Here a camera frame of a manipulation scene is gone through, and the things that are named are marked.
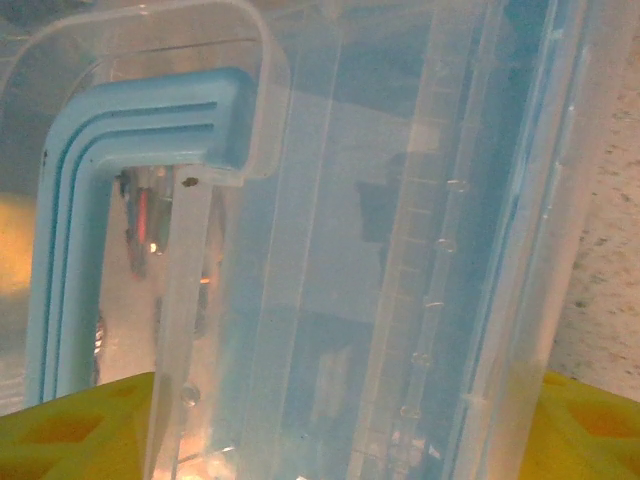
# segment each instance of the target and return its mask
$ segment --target light blue handle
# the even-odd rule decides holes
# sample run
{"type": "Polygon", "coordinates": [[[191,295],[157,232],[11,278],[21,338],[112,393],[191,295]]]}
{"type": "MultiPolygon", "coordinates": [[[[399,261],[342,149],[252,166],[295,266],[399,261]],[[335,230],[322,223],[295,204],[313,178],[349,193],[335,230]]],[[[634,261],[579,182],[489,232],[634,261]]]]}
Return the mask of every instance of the light blue handle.
{"type": "Polygon", "coordinates": [[[74,97],[45,143],[27,336],[27,405],[91,385],[108,210],[125,167],[207,164],[242,175],[252,79],[225,68],[74,97]]]}

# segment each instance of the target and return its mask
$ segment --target clear plastic lid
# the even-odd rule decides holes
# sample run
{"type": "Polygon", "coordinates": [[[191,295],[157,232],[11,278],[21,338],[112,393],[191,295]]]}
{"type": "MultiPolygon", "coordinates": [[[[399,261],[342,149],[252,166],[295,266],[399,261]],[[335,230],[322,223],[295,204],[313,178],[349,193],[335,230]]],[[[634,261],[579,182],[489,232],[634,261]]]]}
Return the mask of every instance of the clear plastic lid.
{"type": "Polygon", "coordinates": [[[34,30],[0,130],[38,191],[27,404],[155,370],[147,478],[515,477],[616,6],[113,1],[34,30]]]}

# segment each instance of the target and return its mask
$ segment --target blue plastic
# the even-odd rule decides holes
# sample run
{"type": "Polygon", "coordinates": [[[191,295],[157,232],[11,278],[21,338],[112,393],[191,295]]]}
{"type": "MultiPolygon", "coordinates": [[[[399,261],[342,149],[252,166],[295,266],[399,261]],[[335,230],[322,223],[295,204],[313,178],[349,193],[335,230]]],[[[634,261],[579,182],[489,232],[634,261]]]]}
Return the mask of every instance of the blue plastic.
{"type": "Polygon", "coordinates": [[[253,92],[245,72],[227,68],[100,86],[57,117],[38,193],[28,405],[91,385],[116,175],[131,166],[208,164],[241,181],[253,92]]]}

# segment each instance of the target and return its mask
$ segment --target plastic storage box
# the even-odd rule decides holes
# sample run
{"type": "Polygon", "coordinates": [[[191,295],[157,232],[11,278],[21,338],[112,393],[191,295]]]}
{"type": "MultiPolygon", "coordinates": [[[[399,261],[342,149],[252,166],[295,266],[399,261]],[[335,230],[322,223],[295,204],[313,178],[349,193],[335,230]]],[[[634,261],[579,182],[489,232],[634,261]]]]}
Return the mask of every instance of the plastic storage box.
{"type": "Polygon", "coordinates": [[[24,5],[3,385],[156,370],[147,478],[517,476],[640,5],[24,5]]]}

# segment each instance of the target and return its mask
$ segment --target speckled wall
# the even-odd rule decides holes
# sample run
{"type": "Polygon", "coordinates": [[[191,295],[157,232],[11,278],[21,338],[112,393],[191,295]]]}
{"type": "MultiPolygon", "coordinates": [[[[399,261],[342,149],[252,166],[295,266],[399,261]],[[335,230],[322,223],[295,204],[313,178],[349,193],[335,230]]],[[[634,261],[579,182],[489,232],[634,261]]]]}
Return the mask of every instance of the speckled wall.
{"type": "Polygon", "coordinates": [[[640,401],[640,21],[549,367],[640,401]]]}

